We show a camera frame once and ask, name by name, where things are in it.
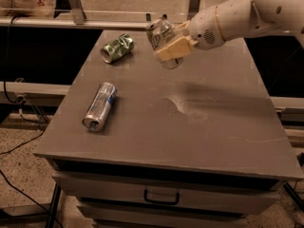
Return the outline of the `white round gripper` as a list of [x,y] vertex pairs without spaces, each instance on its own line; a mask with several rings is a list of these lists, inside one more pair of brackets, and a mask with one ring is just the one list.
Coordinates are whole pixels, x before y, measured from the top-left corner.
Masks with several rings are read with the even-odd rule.
[[160,61],[169,61],[189,55],[194,46],[209,50],[225,43],[219,29],[217,7],[213,6],[198,12],[191,21],[187,20],[174,26],[176,35],[183,35],[177,40],[158,49],[155,54]]

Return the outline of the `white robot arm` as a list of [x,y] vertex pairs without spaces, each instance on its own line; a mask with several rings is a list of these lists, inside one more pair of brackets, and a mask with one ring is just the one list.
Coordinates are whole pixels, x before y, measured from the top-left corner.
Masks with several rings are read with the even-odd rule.
[[304,0],[229,0],[198,12],[156,50],[161,61],[212,49],[237,38],[288,33],[304,47]]

